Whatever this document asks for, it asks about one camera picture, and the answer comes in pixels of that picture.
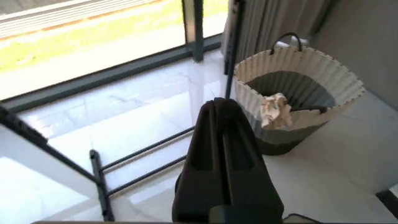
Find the gray curtain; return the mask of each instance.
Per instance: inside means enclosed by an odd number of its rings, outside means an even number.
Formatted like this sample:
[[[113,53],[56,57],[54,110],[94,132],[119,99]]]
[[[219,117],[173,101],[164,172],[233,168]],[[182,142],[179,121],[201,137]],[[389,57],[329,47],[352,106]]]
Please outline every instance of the gray curtain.
[[[295,32],[309,38],[330,5],[330,0],[246,0],[246,10],[239,37],[236,62],[270,49],[278,37]],[[227,53],[237,10],[229,0],[221,50]]]

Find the black handle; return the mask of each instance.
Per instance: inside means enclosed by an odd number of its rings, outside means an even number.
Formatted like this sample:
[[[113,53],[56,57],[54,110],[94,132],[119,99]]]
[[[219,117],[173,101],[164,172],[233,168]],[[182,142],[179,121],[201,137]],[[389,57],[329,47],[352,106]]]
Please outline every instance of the black handle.
[[[284,38],[284,37],[286,37],[286,36],[288,36],[288,35],[292,35],[292,36],[294,36],[294,37],[297,39],[297,41],[298,41],[298,51],[300,51],[300,52],[303,51],[303,47],[302,47],[302,44],[301,44],[301,40],[300,40],[300,38],[298,37],[298,35],[297,35],[296,33],[293,33],[293,32],[288,32],[288,33],[282,35],[281,37],[279,37],[279,38],[275,41],[275,43],[272,44],[271,52],[269,52],[269,55],[273,55],[273,54],[274,54],[276,43],[278,43],[278,41],[279,41],[280,39],[282,39],[282,38]]]

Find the laundry basket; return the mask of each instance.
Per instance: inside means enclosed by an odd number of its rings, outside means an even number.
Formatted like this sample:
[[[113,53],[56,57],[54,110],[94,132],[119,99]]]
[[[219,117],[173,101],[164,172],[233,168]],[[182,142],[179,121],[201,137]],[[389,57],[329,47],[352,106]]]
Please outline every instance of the laundry basket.
[[[269,156],[291,151],[365,93],[363,83],[329,55],[310,47],[284,47],[258,53],[235,66],[236,101]],[[292,107],[292,125],[262,128],[260,107],[264,96],[283,93]]]

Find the tile floor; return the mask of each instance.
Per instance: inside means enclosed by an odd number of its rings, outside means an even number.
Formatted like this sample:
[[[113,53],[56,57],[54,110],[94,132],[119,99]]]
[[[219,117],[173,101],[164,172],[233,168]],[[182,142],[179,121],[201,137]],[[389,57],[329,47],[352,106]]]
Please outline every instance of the tile floor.
[[[92,172],[90,149],[107,164],[193,126],[200,106],[224,95],[225,81],[223,58],[216,50],[202,63],[182,60],[21,116],[48,137],[49,144]],[[299,213],[321,222],[397,223],[374,196],[398,179],[393,163],[398,158],[397,123],[397,111],[367,94],[291,153],[264,157],[285,204],[284,215]],[[189,143],[188,134],[109,170],[109,188],[184,155]],[[7,183],[0,186],[0,197],[12,204],[2,203],[0,216],[9,222],[102,219],[98,200],[86,191],[60,185],[6,156],[0,157],[0,167],[13,174],[0,172]],[[116,220],[170,222],[174,183],[181,169],[182,163],[113,195]],[[30,184],[21,187],[22,181]]]

